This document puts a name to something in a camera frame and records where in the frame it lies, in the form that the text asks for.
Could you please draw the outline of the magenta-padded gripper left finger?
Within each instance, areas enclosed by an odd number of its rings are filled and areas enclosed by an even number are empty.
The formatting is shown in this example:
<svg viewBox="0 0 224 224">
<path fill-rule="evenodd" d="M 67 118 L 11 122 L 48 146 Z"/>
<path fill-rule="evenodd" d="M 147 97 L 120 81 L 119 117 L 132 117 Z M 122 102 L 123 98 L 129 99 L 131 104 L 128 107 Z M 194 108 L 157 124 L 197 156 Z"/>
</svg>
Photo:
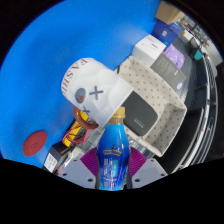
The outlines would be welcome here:
<svg viewBox="0 0 224 224">
<path fill-rule="evenodd" d="M 96 149 L 84 152 L 76 147 L 58 171 L 58 176 L 81 187 L 95 189 L 98 176 Z"/>
</svg>

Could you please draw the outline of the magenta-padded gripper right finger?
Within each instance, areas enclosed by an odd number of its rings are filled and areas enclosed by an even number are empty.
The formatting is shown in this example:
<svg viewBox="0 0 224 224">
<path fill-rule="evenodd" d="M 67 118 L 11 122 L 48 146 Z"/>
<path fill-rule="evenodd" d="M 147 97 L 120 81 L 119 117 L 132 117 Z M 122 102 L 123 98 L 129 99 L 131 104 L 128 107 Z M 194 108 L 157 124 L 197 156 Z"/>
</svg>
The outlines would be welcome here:
<svg viewBox="0 0 224 224">
<path fill-rule="evenodd" d="M 147 159 L 137 149 L 131 148 L 128 163 L 128 188 L 136 189 L 167 175 L 156 159 Z"/>
</svg>

